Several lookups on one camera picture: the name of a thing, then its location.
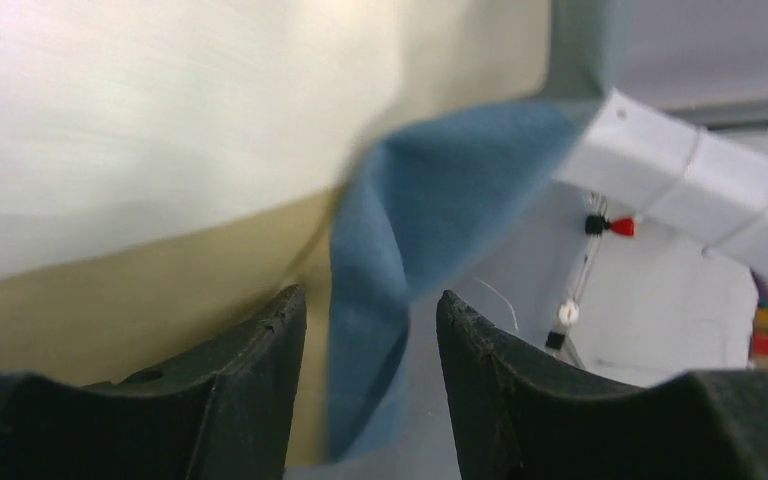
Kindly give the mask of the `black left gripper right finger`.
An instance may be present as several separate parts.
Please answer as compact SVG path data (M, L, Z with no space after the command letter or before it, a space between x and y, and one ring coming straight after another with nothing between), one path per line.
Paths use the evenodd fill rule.
M639 388L557 360L452 291L436 325L465 479L768 479L768 370Z

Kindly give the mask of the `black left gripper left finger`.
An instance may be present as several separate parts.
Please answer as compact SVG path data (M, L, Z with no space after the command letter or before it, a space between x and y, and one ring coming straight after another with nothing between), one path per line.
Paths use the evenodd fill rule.
M279 479L305 333L294 285L117 384L0 372L0 479Z

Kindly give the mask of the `blue beige white pillowcase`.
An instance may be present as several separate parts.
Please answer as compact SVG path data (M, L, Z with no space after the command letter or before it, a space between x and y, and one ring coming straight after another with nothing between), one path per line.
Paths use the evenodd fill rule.
M0 1L0 372L118 382L290 283L292 465L404 431L412 305L616 84L633 1Z

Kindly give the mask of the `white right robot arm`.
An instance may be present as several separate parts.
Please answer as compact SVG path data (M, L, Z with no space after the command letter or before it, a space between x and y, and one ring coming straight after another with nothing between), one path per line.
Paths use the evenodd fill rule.
M613 91L556 177L768 281L768 153Z

